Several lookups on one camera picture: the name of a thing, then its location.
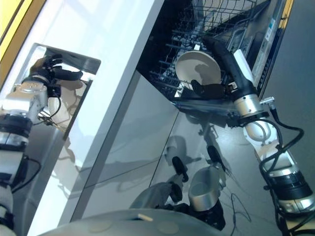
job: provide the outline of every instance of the gray floor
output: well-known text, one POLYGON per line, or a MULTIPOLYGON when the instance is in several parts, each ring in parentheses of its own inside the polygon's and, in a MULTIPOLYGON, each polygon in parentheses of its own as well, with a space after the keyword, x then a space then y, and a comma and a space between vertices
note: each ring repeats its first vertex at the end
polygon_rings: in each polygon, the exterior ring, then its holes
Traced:
MULTIPOLYGON (((205 125, 204 120, 197 122, 197 120, 187 117, 186 114, 180 113, 151 184, 167 181, 175 174, 171 161, 173 156, 180 157, 186 164, 191 180, 194 173, 208 165, 206 162, 209 159, 206 149, 208 145, 217 147, 223 161, 232 172, 232 177, 228 177, 227 187, 220 196, 226 220, 223 232, 230 235, 233 228, 230 195, 235 193, 252 219, 250 223, 238 214, 235 236, 280 235, 274 221, 274 209, 270 195, 263 190, 265 183, 259 173, 253 147, 245 139, 242 128, 230 129, 205 125)), ((185 203, 189 203, 190 180, 183 187, 183 202, 185 203)), ((236 211, 245 213, 239 202, 236 201, 235 205, 236 211)))
MULTIPOLYGON (((276 98, 280 119, 304 129, 304 138, 290 151, 315 190, 315 1, 295 0, 266 96, 276 98)), ((283 130, 284 141, 296 135, 283 130)))

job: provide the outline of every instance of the silver metal joint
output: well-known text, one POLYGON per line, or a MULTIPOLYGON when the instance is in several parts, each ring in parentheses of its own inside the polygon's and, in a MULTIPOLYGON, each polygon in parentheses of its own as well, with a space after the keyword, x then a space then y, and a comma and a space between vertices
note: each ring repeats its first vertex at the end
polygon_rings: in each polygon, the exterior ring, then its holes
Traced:
POLYGON ((275 101, 274 97, 266 97, 260 101, 261 105, 271 104, 275 101))
POLYGON ((302 213, 315 210, 315 194, 294 200, 279 200, 282 211, 286 213, 302 213))
POLYGON ((252 116, 263 111, 256 94, 243 96, 237 99, 234 105, 242 117, 252 116))

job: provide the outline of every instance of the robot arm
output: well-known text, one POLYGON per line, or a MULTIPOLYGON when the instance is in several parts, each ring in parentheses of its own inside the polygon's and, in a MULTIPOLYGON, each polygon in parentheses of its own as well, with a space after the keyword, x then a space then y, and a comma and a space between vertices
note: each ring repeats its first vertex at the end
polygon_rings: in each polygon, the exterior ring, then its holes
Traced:
POLYGON ((15 90, 0 107, 0 225, 13 229, 11 189, 24 181, 28 159, 24 151, 32 126, 39 112, 47 106, 49 97, 60 97, 57 79, 78 80, 82 72, 63 70, 61 55, 36 61, 15 90))
POLYGON ((304 180, 296 161, 287 151, 302 138, 304 132, 279 121, 274 98, 262 101, 258 99, 252 82, 246 79, 234 56, 220 42, 209 37, 205 37, 203 42, 214 53, 221 68, 233 79, 232 83, 226 85, 226 92, 234 102, 240 117, 232 118, 230 126, 244 128, 246 139, 256 151, 260 172, 268 185, 266 189, 270 190, 273 198, 277 225, 282 231, 291 233, 298 227, 291 228, 289 222, 296 222, 293 226, 298 225, 300 221, 307 224, 315 215, 315 194, 304 180), (279 126, 299 131, 297 137, 287 145, 283 144, 277 124, 266 120, 269 113, 264 111, 264 104, 269 105, 270 112, 279 126), (280 225, 278 215, 286 220, 287 225, 280 225))

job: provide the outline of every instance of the black cable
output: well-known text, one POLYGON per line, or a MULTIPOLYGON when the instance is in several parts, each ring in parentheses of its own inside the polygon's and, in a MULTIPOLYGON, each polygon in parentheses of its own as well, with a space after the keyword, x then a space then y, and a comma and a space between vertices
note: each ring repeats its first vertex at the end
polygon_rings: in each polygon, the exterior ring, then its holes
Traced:
POLYGON ((309 235, 315 235, 315 230, 299 230, 297 232, 294 232, 293 235, 304 235, 304 234, 309 234, 309 235))
POLYGON ((231 193, 231 202, 232 202, 232 208, 233 208, 233 230, 230 234, 230 236, 233 236, 234 231, 236 229, 236 211, 235 211, 235 206, 234 206, 234 200, 233 200, 233 196, 239 201, 239 203, 242 205, 243 209, 245 210, 245 213, 247 214, 247 217, 245 214, 242 214, 249 222, 252 222, 251 216, 248 213, 248 211, 246 210, 245 206, 243 205, 243 203, 241 202, 240 198, 235 194, 235 193, 231 193))
POLYGON ((297 229, 301 228, 306 223, 310 222, 315 217, 315 211, 311 212, 304 220, 302 220, 299 224, 294 226, 293 228, 289 229, 289 232, 292 233, 297 229))
POLYGON ((58 99, 58 101, 59 101, 59 106, 58 106, 57 110, 56 110, 51 116, 49 116, 48 118, 43 118, 43 119, 44 119, 43 121, 38 122, 38 123, 35 123, 35 124, 33 124, 33 125, 42 124, 42 123, 44 123, 44 122, 50 120, 53 116, 55 116, 55 115, 59 112, 59 110, 60 110, 60 108, 61 108, 61 99, 60 99, 59 97, 57 97, 57 99, 58 99))
POLYGON ((35 171, 35 173, 32 175, 32 177, 31 177, 28 181, 26 181, 25 183, 21 184, 19 187, 14 188, 14 189, 12 190, 12 193, 17 192, 17 191, 19 191, 21 188, 24 188, 26 185, 28 185, 28 184, 36 177, 36 175, 39 173, 39 171, 40 171, 40 169, 41 169, 41 164, 40 164, 39 161, 34 160, 34 159, 31 159, 31 158, 27 158, 27 160, 36 163, 36 164, 38 165, 38 168, 37 168, 37 170, 35 171))
POLYGON ((286 124, 283 124, 280 120, 279 120, 279 116, 278 116, 278 112, 277 109, 270 109, 270 113, 272 114, 273 118, 275 119, 276 123, 280 126, 282 126, 283 128, 286 129, 290 129, 290 130, 295 130, 295 131, 299 131, 299 134, 293 139, 291 140, 287 145, 285 145, 283 147, 284 151, 288 150, 290 147, 292 147, 294 144, 296 144, 304 135, 304 130, 298 127, 294 127, 294 126, 289 126, 286 124))

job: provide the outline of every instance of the dishwasher rack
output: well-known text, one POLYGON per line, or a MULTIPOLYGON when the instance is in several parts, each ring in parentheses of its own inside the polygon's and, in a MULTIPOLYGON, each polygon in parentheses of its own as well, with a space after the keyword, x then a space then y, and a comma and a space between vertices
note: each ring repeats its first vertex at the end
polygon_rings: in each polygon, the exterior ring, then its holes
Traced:
POLYGON ((185 88, 192 90, 187 81, 177 78, 175 64, 180 55, 191 50, 212 55, 201 42, 204 35, 222 41, 231 52, 241 48, 246 54, 250 47, 246 40, 250 39, 244 36, 256 4, 257 0, 191 0, 179 13, 179 21, 165 44, 167 53, 158 59, 147 79, 171 101, 178 100, 185 88))

